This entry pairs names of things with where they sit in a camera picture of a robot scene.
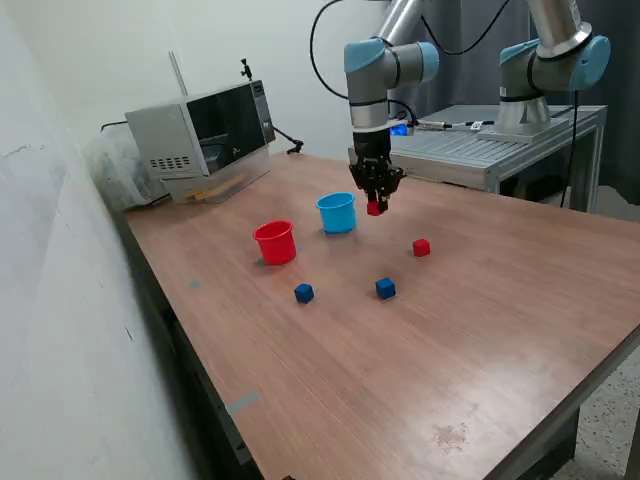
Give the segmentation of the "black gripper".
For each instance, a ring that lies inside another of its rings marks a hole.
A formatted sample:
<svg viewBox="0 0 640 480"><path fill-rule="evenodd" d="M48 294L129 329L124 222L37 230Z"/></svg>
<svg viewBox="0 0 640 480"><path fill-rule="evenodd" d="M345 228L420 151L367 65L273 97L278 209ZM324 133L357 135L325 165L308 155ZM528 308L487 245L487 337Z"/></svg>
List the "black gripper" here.
<svg viewBox="0 0 640 480"><path fill-rule="evenodd" d="M363 190L369 204L375 204L380 214L388 210L389 198L395 193L406 172L390 164L390 129L356 131L353 133L353 149L349 170L356 186ZM379 172L376 184L376 165Z"/></svg>

